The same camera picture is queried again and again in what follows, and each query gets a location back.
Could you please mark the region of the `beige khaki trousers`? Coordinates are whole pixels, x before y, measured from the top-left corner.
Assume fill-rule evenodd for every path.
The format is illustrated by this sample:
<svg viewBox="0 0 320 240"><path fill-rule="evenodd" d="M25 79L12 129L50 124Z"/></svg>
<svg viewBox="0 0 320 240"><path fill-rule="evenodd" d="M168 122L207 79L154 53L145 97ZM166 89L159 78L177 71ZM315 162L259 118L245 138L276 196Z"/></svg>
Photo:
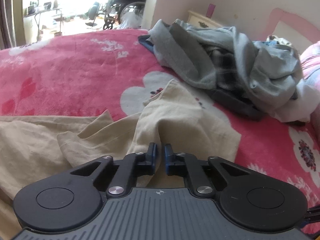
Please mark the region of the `beige khaki trousers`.
<svg viewBox="0 0 320 240"><path fill-rule="evenodd" d="M205 109L179 81L170 80L141 112L113 121L100 116L1 117L1 237L21 229L12 201L21 188L104 155L119 160L150 143L199 159L234 161L241 135L219 113Z"/></svg>

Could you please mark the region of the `folding table with items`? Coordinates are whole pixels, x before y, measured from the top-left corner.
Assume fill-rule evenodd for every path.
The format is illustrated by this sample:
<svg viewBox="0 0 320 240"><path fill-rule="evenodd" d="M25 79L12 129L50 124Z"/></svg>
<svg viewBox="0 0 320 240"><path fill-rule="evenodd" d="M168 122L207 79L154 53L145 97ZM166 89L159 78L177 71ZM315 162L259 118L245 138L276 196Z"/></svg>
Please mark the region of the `folding table with items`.
<svg viewBox="0 0 320 240"><path fill-rule="evenodd" d="M48 35L48 30L53 36L61 36L63 21L63 12L58 5L55 6L51 2L44 3L41 6L30 5L23 15L27 42L41 41L43 35Z"/></svg>

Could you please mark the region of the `dark grey garment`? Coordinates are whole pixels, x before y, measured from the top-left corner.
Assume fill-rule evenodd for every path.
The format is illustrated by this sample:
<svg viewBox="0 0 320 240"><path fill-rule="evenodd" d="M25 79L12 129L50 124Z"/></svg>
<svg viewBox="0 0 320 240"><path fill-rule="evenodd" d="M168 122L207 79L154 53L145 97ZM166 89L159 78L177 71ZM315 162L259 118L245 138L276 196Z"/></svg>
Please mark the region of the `dark grey garment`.
<svg viewBox="0 0 320 240"><path fill-rule="evenodd" d="M250 100L237 98L226 90L207 90L206 93L212 100L243 118L260 121L265 116L265 113L258 110Z"/></svg>

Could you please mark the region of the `black white plaid shirt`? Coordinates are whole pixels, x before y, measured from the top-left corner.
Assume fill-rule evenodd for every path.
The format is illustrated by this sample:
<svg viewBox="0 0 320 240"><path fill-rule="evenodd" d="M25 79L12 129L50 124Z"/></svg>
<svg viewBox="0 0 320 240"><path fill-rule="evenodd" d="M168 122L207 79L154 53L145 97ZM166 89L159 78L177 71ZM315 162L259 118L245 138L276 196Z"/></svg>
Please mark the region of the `black white plaid shirt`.
<svg viewBox="0 0 320 240"><path fill-rule="evenodd" d="M206 52L216 70L217 86L232 93L242 91L234 55L228 50L215 46L209 46L206 48Z"/></svg>

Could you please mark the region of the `pink floral bed blanket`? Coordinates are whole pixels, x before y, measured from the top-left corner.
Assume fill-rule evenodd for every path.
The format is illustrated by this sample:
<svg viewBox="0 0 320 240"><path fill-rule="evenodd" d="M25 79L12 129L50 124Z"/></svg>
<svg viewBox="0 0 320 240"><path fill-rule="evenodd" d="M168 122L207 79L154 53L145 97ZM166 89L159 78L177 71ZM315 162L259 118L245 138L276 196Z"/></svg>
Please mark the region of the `pink floral bed blanket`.
<svg viewBox="0 0 320 240"><path fill-rule="evenodd" d="M1 51L1 117L100 116L113 121L139 113L176 76L138 43L141 30L56 37ZM236 163L299 188L319 204L319 145L311 125L266 116L242 118L206 93L190 89L205 109L241 134Z"/></svg>

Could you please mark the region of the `grey hooded sweatshirt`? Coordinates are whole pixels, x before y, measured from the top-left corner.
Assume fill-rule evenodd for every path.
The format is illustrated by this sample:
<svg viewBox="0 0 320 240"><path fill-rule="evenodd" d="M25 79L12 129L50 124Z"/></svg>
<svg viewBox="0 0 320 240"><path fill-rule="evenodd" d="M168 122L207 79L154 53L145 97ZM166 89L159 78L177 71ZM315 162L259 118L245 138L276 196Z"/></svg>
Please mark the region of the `grey hooded sweatshirt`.
<svg viewBox="0 0 320 240"><path fill-rule="evenodd" d="M188 85L248 118L299 98L298 54L278 41L252 41L235 27L196 28L182 20L158 21L138 41Z"/></svg>

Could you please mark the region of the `blue denim garment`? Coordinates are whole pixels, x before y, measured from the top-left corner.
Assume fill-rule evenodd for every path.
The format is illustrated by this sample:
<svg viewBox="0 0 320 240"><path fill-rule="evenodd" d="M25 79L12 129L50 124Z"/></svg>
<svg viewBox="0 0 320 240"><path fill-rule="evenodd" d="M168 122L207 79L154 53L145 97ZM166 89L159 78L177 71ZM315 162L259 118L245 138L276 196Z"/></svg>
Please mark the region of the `blue denim garment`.
<svg viewBox="0 0 320 240"><path fill-rule="evenodd" d="M140 35L138 37L138 42L141 44L143 47L145 47L149 52L154 54L154 49L153 49L153 42L151 40L150 35Z"/></svg>

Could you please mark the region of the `white garment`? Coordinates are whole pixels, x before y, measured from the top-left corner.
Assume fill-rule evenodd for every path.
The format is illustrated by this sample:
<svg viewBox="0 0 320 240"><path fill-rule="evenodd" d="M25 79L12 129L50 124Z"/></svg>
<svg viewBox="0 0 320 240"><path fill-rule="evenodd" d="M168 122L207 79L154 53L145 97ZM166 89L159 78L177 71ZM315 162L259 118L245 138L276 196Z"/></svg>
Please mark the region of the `white garment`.
<svg viewBox="0 0 320 240"><path fill-rule="evenodd" d="M280 122L309 122L311 113L319 105L319 91L304 80L300 80L297 87L297 99L289 100L269 115Z"/></svg>

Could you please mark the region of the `cream wooden nightstand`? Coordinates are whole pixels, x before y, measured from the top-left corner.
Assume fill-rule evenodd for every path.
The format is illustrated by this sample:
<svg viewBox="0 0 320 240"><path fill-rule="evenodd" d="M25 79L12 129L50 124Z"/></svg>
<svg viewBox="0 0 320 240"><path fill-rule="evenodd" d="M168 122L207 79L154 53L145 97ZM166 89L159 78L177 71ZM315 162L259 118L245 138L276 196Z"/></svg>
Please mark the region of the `cream wooden nightstand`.
<svg viewBox="0 0 320 240"><path fill-rule="evenodd" d="M211 28L211 29L216 29L216 28L222 28L224 27L223 24L212 20L210 18L207 18L206 16L199 14L197 12L194 12L192 10L188 11L188 23L192 24L195 27L199 28Z"/></svg>

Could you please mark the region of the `pink white headboard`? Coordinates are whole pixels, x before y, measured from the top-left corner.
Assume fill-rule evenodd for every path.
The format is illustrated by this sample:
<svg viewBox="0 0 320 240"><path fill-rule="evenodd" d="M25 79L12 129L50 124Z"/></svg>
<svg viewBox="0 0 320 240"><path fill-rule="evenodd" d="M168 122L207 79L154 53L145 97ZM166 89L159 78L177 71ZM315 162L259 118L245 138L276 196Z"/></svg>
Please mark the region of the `pink white headboard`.
<svg viewBox="0 0 320 240"><path fill-rule="evenodd" d="M269 35L290 41L300 54L319 41L319 29L316 26L297 14L279 8L271 11L266 27L257 40L265 41Z"/></svg>

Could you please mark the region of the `grey beige curtain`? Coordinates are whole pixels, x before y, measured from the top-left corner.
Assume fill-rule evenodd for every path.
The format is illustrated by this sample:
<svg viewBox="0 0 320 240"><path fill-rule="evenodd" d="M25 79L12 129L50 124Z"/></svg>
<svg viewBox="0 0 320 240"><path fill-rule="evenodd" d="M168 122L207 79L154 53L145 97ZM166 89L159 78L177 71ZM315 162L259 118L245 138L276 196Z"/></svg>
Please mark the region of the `grey beige curtain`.
<svg viewBox="0 0 320 240"><path fill-rule="evenodd" d="M24 44L22 0L1 0L1 50Z"/></svg>

